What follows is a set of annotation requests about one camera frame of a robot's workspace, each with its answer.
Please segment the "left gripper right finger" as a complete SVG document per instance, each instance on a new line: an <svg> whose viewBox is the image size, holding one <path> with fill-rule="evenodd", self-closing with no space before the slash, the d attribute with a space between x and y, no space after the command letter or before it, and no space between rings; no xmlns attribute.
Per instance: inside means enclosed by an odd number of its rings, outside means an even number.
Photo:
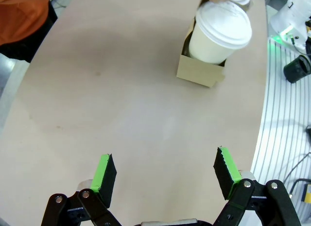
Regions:
<svg viewBox="0 0 311 226"><path fill-rule="evenodd" d="M274 179L263 185L243 178L225 147L217 148L213 168L227 200L215 226L237 226L247 210L254 211L263 226L301 225L282 181Z"/></svg>

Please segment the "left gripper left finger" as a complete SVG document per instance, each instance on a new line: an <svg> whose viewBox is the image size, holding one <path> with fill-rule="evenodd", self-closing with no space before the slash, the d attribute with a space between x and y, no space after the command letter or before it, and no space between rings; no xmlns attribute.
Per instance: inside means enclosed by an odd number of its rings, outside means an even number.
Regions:
<svg viewBox="0 0 311 226"><path fill-rule="evenodd" d="M89 188L76 191L71 197L62 193L50 196L43 226L79 226L91 221L95 226L119 226L108 210L117 171L111 154L102 155Z"/></svg>

